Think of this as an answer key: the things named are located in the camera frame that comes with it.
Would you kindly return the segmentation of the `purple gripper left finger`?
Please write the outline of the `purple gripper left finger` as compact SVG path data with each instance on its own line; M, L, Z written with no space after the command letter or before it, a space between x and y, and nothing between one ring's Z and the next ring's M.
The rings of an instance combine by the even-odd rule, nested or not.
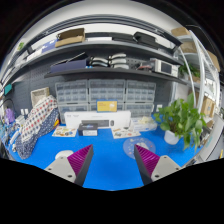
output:
M93 145L90 144L69 156L58 156L45 170L82 186L93 157Z

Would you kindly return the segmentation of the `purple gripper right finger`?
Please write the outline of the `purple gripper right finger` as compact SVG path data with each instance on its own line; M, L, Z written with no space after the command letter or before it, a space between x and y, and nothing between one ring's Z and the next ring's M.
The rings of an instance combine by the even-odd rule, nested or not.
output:
M134 146L134 156L144 185L181 170L169 156L158 156L139 145Z

